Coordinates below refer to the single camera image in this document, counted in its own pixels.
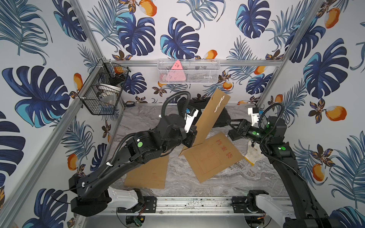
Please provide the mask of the brown kraft file bag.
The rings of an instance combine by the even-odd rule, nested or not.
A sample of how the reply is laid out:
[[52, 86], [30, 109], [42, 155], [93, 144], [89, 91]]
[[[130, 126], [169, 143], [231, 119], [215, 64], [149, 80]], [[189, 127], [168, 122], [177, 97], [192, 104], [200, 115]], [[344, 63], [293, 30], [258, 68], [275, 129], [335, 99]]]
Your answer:
[[164, 189], [169, 156], [150, 160], [147, 164], [132, 170], [126, 176], [125, 187]]

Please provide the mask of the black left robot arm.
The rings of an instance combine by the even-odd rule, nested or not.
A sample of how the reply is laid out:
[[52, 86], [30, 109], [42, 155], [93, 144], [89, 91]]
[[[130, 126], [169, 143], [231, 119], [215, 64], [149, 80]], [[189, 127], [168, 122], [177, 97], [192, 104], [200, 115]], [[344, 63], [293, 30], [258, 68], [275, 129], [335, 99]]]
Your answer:
[[[182, 95], [187, 97], [182, 111], [167, 116], [167, 105]], [[117, 201], [108, 190], [116, 180], [150, 160], [169, 155], [181, 144], [192, 147], [197, 127], [189, 123], [188, 119], [195, 118], [197, 111], [188, 108], [190, 99], [188, 91], [168, 97], [163, 103], [161, 117], [155, 128], [128, 134], [120, 141], [111, 159], [89, 175], [70, 178], [69, 189], [76, 194], [70, 202], [71, 211], [85, 217], [102, 212], [109, 203]]]

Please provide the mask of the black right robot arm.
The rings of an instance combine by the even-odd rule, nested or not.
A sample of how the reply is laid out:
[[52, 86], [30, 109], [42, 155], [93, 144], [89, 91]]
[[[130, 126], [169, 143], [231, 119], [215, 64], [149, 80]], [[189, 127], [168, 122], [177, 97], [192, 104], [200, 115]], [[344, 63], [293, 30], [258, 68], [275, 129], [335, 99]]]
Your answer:
[[269, 108], [275, 106], [280, 107], [279, 114], [268, 117], [265, 127], [255, 127], [245, 119], [227, 121], [231, 127], [228, 136], [233, 141], [246, 138], [259, 145], [261, 154], [268, 158], [281, 177], [291, 200], [294, 215], [288, 215], [281, 204], [270, 203], [269, 195], [264, 193], [254, 197], [253, 208], [264, 211], [284, 228], [341, 228], [343, 226], [341, 222], [327, 214], [301, 175], [293, 150], [283, 141], [287, 129], [286, 122], [282, 119], [284, 104], [272, 104]]

